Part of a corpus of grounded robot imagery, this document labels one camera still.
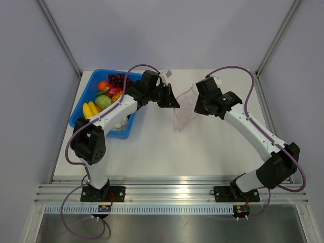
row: blue plastic bin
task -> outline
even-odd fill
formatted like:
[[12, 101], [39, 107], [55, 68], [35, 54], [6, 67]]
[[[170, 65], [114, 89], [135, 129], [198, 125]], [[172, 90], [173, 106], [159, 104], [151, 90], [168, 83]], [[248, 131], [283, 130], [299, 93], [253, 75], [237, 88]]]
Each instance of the blue plastic bin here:
[[[85, 88], [85, 90], [83, 91], [71, 117], [69, 120], [69, 124], [71, 127], [74, 128], [75, 122], [79, 117], [84, 117], [83, 115], [83, 104], [84, 103], [89, 103], [90, 101], [95, 102], [96, 98], [95, 98], [95, 94], [97, 94], [98, 91], [98, 84], [100, 81], [102, 80], [108, 80], [108, 75], [109, 74], [116, 74], [117, 73], [125, 73], [125, 72], [121, 72], [121, 71], [115, 71], [115, 70], [107, 70], [107, 69], [97, 69], [95, 70], [90, 79], [89, 82]], [[139, 73], [129, 73], [128, 78], [130, 78], [132, 81], [136, 82], [137, 80], [140, 80], [142, 77], [141, 74]], [[133, 124], [133, 120], [134, 120], [134, 116], [135, 116], [135, 112], [133, 114], [130, 115], [130, 118], [128, 120], [128, 125], [127, 128], [122, 131], [109, 131], [109, 133], [107, 134], [107, 136], [109, 137], [113, 137], [113, 138], [119, 138], [119, 139], [127, 139], [131, 128], [132, 128], [132, 124]]]

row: reflective metal surface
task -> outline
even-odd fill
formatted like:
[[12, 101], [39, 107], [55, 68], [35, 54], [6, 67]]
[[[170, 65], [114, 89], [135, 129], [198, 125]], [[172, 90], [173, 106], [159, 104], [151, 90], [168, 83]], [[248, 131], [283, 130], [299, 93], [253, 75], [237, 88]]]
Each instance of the reflective metal surface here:
[[[260, 206], [252, 206], [252, 214]], [[79, 234], [98, 235], [102, 225], [88, 220], [73, 226], [85, 215], [65, 215], [67, 224]], [[307, 242], [295, 206], [272, 205], [262, 217], [239, 221], [229, 216], [192, 215], [109, 215], [111, 229], [94, 242]], [[36, 242], [88, 242], [63, 233], [59, 214], [45, 214]]]

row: table surface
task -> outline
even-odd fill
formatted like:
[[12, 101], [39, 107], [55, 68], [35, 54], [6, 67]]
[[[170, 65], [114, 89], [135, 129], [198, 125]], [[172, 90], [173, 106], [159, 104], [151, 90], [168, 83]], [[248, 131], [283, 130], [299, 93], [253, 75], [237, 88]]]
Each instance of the table surface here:
[[[169, 78], [177, 97], [211, 70], [171, 70]], [[77, 91], [75, 108], [93, 71], [84, 71]], [[217, 74], [223, 93], [235, 92], [243, 101], [251, 86], [250, 76], [242, 70], [221, 70]], [[249, 100], [249, 111], [265, 125], [256, 91]], [[258, 168], [263, 162], [249, 142], [231, 125], [214, 116], [199, 115], [181, 132], [175, 129], [173, 109], [159, 108], [150, 102], [137, 111], [126, 140], [106, 137], [107, 176], [228, 176]], [[73, 128], [68, 125], [56, 164], [54, 179], [82, 176], [82, 166], [65, 160], [64, 150]], [[69, 150], [72, 161], [79, 159]]]

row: transparent plastic bag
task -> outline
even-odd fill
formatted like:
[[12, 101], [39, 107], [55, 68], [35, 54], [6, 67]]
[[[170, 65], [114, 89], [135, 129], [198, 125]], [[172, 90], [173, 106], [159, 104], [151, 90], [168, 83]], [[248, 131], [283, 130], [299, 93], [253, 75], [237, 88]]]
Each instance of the transparent plastic bag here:
[[176, 117], [176, 130], [182, 131], [198, 114], [194, 113], [198, 98], [196, 85], [191, 85], [190, 89], [180, 94], [176, 99], [180, 104], [179, 109], [174, 109]]

